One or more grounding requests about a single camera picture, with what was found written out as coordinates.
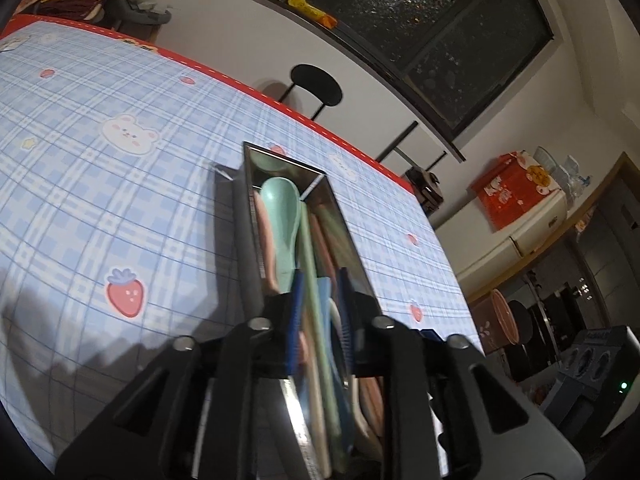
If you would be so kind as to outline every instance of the window frame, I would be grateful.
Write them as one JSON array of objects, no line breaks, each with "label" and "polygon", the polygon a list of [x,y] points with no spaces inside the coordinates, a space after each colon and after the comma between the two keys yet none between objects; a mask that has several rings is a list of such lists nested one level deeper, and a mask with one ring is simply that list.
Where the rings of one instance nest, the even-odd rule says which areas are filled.
[{"label": "window frame", "polygon": [[[469,135],[470,126],[478,122],[481,116],[485,116],[487,112],[495,107],[497,102],[503,101],[505,94],[508,94],[507,90],[511,87],[512,83],[524,72],[527,71],[532,65],[538,65],[536,60],[541,57],[541,53],[545,50],[555,51],[558,41],[558,27],[555,23],[555,16],[551,9],[549,9],[548,2],[545,0],[533,0],[535,6],[540,12],[540,16],[543,19],[545,27],[548,31],[548,37],[542,39],[533,46],[531,51],[524,57],[524,60],[514,68],[514,70],[506,77],[504,77],[498,85],[496,85],[485,98],[471,108],[466,113],[465,117],[454,127],[449,126],[446,121],[440,116],[435,108],[431,107],[418,92],[414,91],[411,86],[404,80],[404,77],[410,72],[412,66],[420,61],[420,54],[423,53],[431,44],[431,41],[445,30],[448,25],[459,20],[464,14],[465,9],[472,9],[475,3],[480,0],[461,0],[457,2],[451,9],[443,14],[440,19],[430,27],[424,37],[416,42],[417,48],[412,48],[412,57],[404,56],[402,62],[404,68],[400,70],[396,64],[386,61],[386,55],[382,54],[367,40],[357,34],[351,27],[343,22],[338,21],[337,27],[332,30],[319,27],[322,31],[329,36],[334,36],[335,40],[338,40],[343,47],[350,50],[352,54],[354,51],[361,62],[366,63],[369,70],[373,70],[378,76],[382,76],[386,86],[390,88],[397,97],[408,107],[418,115],[421,120],[430,128],[432,133],[444,143],[449,151],[455,156],[457,160],[463,162],[464,156],[460,152],[460,148],[466,144],[473,134]],[[282,6],[287,10],[300,16],[300,14],[291,9],[287,5],[287,0],[280,0]],[[544,62],[550,57],[544,56]]]}]

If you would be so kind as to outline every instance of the mint green spoon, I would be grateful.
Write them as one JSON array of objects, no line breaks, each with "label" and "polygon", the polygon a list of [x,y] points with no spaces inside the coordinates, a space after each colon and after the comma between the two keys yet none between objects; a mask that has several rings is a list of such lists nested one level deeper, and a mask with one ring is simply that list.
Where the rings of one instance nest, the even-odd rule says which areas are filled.
[{"label": "mint green spoon", "polygon": [[287,178],[274,176],[262,184],[260,196],[267,209],[276,245],[276,278],[280,293],[289,292],[296,270],[296,235],[300,225],[300,193]]}]

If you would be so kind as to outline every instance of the black stool seat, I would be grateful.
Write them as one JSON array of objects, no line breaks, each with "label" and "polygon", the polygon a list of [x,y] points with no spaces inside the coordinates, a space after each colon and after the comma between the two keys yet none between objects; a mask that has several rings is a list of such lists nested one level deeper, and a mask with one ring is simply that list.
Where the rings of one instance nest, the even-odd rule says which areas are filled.
[{"label": "black stool seat", "polygon": [[283,102],[295,86],[304,88],[320,99],[322,103],[318,110],[316,110],[316,113],[311,117],[312,121],[318,117],[325,106],[336,106],[342,101],[342,89],[340,85],[338,85],[338,82],[317,66],[307,64],[296,65],[291,69],[290,76],[292,85],[287,88],[287,91],[278,99],[278,102]]}]

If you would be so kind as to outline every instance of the bear face print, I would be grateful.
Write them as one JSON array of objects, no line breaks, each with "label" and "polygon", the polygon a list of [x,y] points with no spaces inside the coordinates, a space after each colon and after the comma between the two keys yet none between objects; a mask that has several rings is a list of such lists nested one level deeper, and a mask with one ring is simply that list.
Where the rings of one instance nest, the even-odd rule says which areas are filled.
[{"label": "bear face print", "polygon": [[102,134],[114,148],[129,155],[146,155],[159,139],[157,132],[145,130],[131,115],[119,115],[102,125]]}]

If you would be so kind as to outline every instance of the blue plaid tablecloth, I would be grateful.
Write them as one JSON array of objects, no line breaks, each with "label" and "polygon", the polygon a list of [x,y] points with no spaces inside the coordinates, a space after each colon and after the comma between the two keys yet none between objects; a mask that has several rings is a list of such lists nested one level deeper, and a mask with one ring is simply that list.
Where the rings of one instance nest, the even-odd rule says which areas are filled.
[{"label": "blue plaid tablecloth", "polygon": [[479,345],[416,199],[370,165],[134,44],[46,22],[16,37],[0,48],[0,400],[47,466],[169,338],[242,320],[227,177],[244,140],[326,170],[386,313]]}]

